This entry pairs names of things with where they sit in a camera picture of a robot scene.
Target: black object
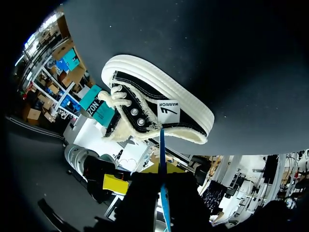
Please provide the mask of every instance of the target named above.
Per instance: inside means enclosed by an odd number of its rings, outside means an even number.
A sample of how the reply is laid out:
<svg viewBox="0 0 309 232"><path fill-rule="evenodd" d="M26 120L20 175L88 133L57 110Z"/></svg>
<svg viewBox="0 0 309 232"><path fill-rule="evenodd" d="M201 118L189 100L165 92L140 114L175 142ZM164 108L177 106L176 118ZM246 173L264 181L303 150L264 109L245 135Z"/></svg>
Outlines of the black object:
<svg viewBox="0 0 309 232"><path fill-rule="evenodd" d="M110 198L112 191L102 189L105 174L113 174L116 178L129 180L130 172L115 169L115 165L93 156L84 161L84 177L87 179L87 191L98 202Z"/></svg>
<svg viewBox="0 0 309 232"><path fill-rule="evenodd" d="M226 190L227 187L212 180L203 193L202 198L204 204L210 210L211 215L217 215L220 212L219 204L222 201Z"/></svg>
<svg viewBox="0 0 309 232"><path fill-rule="evenodd" d="M62 220L53 209L47 204L45 199L38 201L38 205L43 213L47 216L49 221L61 232L79 232L77 229L72 227L70 224Z"/></svg>
<svg viewBox="0 0 309 232"><path fill-rule="evenodd" d="M263 173L264 183L273 184L278 165L278 155L267 156L265 170Z"/></svg>
<svg viewBox="0 0 309 232"><path fill-rule="evenodd" d="M207 173L211 168L211 161L209 159L196 156L193 156L191 160L201 164L195 169L194 176L197 179L197 184L202 186L206 179Z"/></svg>

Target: black canvas sneaker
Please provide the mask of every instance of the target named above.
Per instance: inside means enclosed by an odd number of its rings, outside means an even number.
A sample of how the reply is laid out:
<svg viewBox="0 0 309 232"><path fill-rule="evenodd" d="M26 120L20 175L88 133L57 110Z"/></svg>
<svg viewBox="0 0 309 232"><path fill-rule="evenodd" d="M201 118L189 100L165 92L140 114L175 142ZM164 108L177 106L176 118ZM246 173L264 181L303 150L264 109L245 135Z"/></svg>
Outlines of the black canvas sneaker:
<svg viewBox="0 0 309 232"><path fill-rule="evenodd" d="M111 58L102 70L102 80L111 89L101 91L100 100L115 109L105 138L121 142L129 136L146 140L165 135L204 144L210 133L214 115L210 109L155 65L134 56ZM179 123L160 123L158 114L177 114L159 107L159 100L177 100L180 106Z"/></svg>

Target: shoelace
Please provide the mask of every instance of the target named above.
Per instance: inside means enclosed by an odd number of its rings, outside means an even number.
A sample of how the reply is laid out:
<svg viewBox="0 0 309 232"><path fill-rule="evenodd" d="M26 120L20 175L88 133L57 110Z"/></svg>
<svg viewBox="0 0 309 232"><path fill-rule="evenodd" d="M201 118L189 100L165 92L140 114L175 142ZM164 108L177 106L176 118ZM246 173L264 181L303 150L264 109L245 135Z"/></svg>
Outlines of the shoelace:
<svg viewBox="0 0 309 232"><path fill-rule="evenodd" d="M111 88L111 94L106 91L101 91L98 94L98 99L105 101L107 106L110 108L115 108L120 105L130 106L132 101L125 99L126 93L120 92L121 90L122 85L118 85Z"/></svg>

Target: box on shelf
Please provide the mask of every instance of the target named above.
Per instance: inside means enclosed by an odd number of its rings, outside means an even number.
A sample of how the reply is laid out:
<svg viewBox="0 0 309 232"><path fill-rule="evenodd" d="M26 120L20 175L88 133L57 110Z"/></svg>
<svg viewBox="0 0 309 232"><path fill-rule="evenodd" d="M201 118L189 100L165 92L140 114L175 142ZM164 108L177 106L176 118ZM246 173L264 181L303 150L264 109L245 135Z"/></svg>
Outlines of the box on shelf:
<svg viewBox="0 0 309 232"><path fill-rule="evenodd" d="M76 53L76 55L77 55L77 57L78 57L78 59L79 59L79 62L80 62L79 65L80 65L84 70L87 70L87 68L86 68L86 66L85 66L85 64L84 64L84 62L83 62L81 56L79 55L79 53L78 53L78 51L77 51L77 49L76 49L76 46L74 46L74 51L75 51L75 53Z"/></svg>
<svg viewBox="0 0 309 232"><path fill-rule="evenodd" d="M67 68L72 71L73 69L76 68L77 65L79 65L80 61L74 51L74 48L72 48L70 51L68 51L63 58L59 62L63 62Z"/></svg>
<svg viewBox="0 0 309 232"><path fill-rule="evenodd" d="M68 73L67 77L78 85L84 74L85 69L83 69L81 66L78 65L73 71Z"/></svg>
<svg viewBox="0 0 309 232"><path fill-rule="evenodd" d="M87 94L87 92L90 90L90 88L88 86L84 86L84 88L82 88L82 90L80 90L78 93L77 93L77 96L80 98L80 99L83 99L83 97Z"/></svg>
<svg viewBox="0 0 309 232"><path fill-rule="evenodd" d="M54 104L54 102L51 99L43 96L42 94L40 94L38 96L38 99L40 99L42 102L44 102L43 108L45 108L47 110L49 110L49 108Z"/></svg>
<svg viewBox="0 0 309 232"><path fill-rule="evenodd" d="M46 81L45 81L45 80L41 79L41 80L39 80L39 82L40 82L43 86L46 86Z"/></svg>
<svg viewBox="0 0 309 232"><path fill-rule="evenodd" d="M23 119L26 121L27 119L37 120L40 116L41 112L39 110L32 109L29 104L26 104L23 110Z"/></svg>
<svg viewBox="0 0 309 232"><path fill-rule="evenodd" d="M35 93L37 91L37 88L35 86L31 86L30 90Z"/></svg>
<svg viewBox="0 0 309 232"><path fill-rule="evenodd" d="M48 112L46 112L44 116L45 118L47 118L48 121L55 122L55 119Z"/></svg>
<svg viewBox="0 0 309 232"><path fill-rule="evenodd" d="M57 94L59 92L59 88L57 86L55 86L52 81L49 81L47 83L47 87L55 94Z"/></svg>
<svg viewBox="0 0 309 232"><path fill-rule="evenodd" d="M56 69L56 66L55 66L55 65L50 69L50 72L52 73L52 75L54 75L55 73L57 73L57 69Z"/></svg>
<svg viewBox="0 0 309 232"><path fill-rule="evenodd" d="M46 110L49 110L50 107L54 104L54 101L52 101L51 99L46 98L46 101L44 102L43 108L45 108Z"/></svg>
<svg viewBox="0 0 309 232"><path fill-rule="evenodd" d="M90 76L89 77L89 81L87 82L87 86L89 87L89 88L91 88L92 86L94 86L96 84L96 82L95 82L95 80Z"/></svg>
<svg viewBox="0 0 309 232"><path fill-rule="evenodd" d="M65 87L69 87L72 83L72 81L68 78L67 73L64 71L58 76L58 81L62 82Z"/></svg>
<svg viewBox="0 0 309 232"><path fill-rule="evenodd" d="M56 48L56 50L53 52L52 56L55 60L61 60L67 52L69 52L74 47L74 43L72 39L68 39L65 43L63 43L61 46Z"/></svg>
<svg viewBox="0 0 309 232"><path fill-rule="evenodd" d="M35 120L35 119L29 119L28 118L28 123L30 124L30 125L33 125L33 126L38 126L40 123L39 123L39 120L37 119L37 120Z"/></svg>

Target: yellow object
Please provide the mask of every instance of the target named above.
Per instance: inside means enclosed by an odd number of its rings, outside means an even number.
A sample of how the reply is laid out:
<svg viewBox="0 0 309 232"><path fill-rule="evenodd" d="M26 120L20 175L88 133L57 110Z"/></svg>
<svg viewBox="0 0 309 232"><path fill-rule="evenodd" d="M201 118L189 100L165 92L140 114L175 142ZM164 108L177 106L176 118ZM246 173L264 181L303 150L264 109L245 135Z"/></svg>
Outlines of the yellow object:
<svg viewBox="0 0 309 232"><path fill-rule="evenodd" d="M172 165L169 162L167 162L166 165L167 165L167 172L168 173L184 173L184 170ZM159 162L156 162L152 166L150 166L149 168L142 171L142 173L158 173L158 167L159 167Z"/></svg>
<svg viewBox="0 0 309 232"><path fill-rule="evenodd" d="M127 181L120 180L113 175L109 174L104 175L103 189L111 190L115 193L125 195L128 188L129 183Z"/></svg>

